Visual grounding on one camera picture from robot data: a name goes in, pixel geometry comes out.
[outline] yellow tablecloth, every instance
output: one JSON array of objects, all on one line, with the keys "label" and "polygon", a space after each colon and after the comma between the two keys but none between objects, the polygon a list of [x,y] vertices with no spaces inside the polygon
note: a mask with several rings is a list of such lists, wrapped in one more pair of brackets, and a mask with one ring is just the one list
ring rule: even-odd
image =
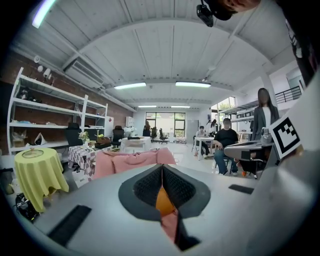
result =
[{"label": "yellow tablecloth", "polygon": [[14,157],[14,167],[21,191],[37,212],[44,212],[43,196],[49,194],[49,187],[68,192],[69,186],[62,174],[63,167],[57,151],[52,148],[37,148],[43,154],[26,158],[22,151]]}]

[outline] white ceiling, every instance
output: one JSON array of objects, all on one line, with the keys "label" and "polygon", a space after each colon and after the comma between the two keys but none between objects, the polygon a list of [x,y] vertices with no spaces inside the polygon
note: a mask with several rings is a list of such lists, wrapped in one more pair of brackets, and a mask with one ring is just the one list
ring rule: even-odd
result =
[{"label": "white ceiling", "polygon": [[[13,49],[39,55],[63,72],[80,57],[95,68],[106,93],[129,106],[212,106],[236,95],[240,82],[262,66],[277,66],[290,47],[285,18],[274,1],[203,24],[200,0],[62,0],[39,29],[27,21]],[[201,81],[211,88],[175,87],[175,81]],[[115,90],[145,81],[147,87]]]}]

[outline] railing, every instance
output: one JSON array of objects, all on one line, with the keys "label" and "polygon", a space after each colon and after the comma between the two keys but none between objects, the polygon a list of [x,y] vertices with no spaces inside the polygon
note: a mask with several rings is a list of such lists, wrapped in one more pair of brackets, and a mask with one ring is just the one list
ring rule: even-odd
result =
[{"label": "railing", "polygon": [[299,99],[301,96],[301,89],[300,86],[296,86],[293,88],[290,88],[288,90],[284,90],[282,92],[279,92],[275,95],[276,103],[285,103],[289,101],[293,101],[296,99]]}]

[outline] jeans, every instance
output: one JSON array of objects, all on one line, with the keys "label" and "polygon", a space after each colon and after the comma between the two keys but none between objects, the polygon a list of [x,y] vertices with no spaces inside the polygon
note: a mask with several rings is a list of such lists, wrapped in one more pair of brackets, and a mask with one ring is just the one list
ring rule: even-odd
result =
[{"label": "jeans", "polygon": [[[223,150],[216,149],[214,152],[214,160],[219,167],[219,173],[225,175],[227,173],[227,166],[224,158],[227,157]],[[238,171],[237,164],[233,158],[230,158],[232,164],[232,172],[236,173]]]},{"label": "jeans", "polygon": [[204,143],[203,141],[201,141],[201,155],[208,155],[210,153],[209,151],[209,147],[206,143]]}]

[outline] fluorescent light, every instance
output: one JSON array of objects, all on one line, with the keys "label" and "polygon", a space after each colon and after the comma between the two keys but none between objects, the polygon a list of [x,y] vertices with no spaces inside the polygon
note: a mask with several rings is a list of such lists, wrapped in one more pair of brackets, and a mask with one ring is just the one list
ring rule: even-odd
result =
[{"label": "fluorescent light", "polygon": [[145,86],[147,86],[147,84],[145,82],[139,82],[139,83],[116,86],[116,87],[114,87],[114,89],[122,90],[122,89],[129,89],[129,88],[135,88],[135,87],[145,87]]},{"label": "fluorescent light", "polygon": [[156,105],[138,106],[138,108],[156,108]]},{"label": "fluorescent light", "polygon": [[32,26],[39,28],[41,22],[44,20],[45,16],[49,12],[51,6],[55,3],[56,0],[44,0],[39,10],[36,12],[36,15],[32,21]]},{"label": "fluorescent light", "polygon": [[175,86],[209,88],[211,86],[211,84],[210,83],[201,83],[201,82],[176,82]]},{"label": "fluorescent light", "polygon": [[171,108],[176,108],[176,109],[190,109],[190,106],[171,106]]}]

